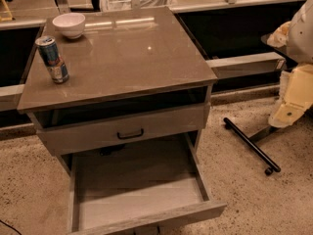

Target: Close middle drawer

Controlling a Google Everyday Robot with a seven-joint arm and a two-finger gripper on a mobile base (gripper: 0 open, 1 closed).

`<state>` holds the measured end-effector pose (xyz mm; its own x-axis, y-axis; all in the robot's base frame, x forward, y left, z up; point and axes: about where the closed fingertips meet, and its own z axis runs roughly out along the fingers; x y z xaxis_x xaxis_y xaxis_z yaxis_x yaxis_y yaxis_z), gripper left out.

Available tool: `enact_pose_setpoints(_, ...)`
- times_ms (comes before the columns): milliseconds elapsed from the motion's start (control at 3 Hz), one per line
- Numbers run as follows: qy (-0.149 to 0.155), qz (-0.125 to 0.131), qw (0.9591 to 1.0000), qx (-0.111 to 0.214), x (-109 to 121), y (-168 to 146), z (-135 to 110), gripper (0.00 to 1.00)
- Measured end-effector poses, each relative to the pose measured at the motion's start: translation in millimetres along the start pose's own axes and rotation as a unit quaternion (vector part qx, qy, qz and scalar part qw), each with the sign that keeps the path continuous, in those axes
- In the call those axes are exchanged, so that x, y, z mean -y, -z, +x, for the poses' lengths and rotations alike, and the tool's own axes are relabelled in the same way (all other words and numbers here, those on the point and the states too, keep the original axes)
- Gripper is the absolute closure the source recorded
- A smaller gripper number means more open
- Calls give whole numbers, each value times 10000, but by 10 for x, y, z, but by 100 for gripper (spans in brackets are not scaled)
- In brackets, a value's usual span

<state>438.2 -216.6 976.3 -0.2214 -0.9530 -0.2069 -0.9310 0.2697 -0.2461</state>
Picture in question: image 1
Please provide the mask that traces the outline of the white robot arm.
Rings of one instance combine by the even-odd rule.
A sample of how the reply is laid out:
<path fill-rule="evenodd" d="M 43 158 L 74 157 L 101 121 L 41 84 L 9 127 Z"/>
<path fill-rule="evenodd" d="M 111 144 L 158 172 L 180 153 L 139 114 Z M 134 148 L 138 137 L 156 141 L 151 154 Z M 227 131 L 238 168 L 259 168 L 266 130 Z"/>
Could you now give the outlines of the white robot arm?
<path fill-rule="evenodd" d="M 313 0 L 307 0 L 293 18 L 281 24 L 266 43 L 286 48 L 286 55 L 297 62 L 291 72 L 280 77 L 279 99 L 268 119 L 276 128 L 293 125 L 313 105 Z"/>

